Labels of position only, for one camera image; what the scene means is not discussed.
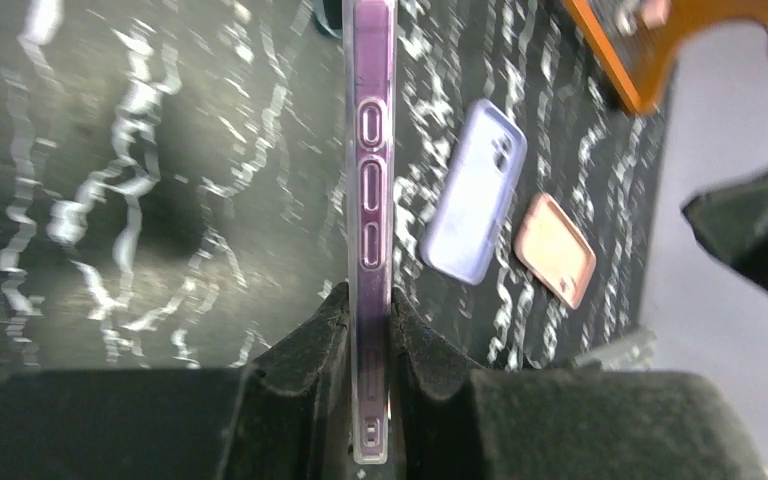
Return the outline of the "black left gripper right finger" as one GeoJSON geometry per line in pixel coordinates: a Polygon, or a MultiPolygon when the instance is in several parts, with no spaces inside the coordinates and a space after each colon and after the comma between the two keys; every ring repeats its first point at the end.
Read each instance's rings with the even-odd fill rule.
{"type": "Polygon", "coordinates": [[[596,367],[487,369],[401,292],[389,319],[409,479],[763,479],[707,379],[596,367]]]}

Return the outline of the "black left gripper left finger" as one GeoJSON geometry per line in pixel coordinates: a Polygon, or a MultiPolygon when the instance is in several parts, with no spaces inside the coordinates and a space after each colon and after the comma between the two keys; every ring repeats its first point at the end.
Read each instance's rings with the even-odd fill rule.
{"type": "Polygon", "coordinates": [[[0,381],[0,479],[343,479],[348,287],[242,367],[0,381]]]}

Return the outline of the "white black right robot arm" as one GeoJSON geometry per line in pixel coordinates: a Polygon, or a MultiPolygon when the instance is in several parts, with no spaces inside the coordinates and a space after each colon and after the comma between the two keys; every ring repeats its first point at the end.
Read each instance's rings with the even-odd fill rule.
{"type": "Polygon", "coordinates": [[[768,292],[768,172],[700,193],[682,215],[709,255],[768,292]]]}

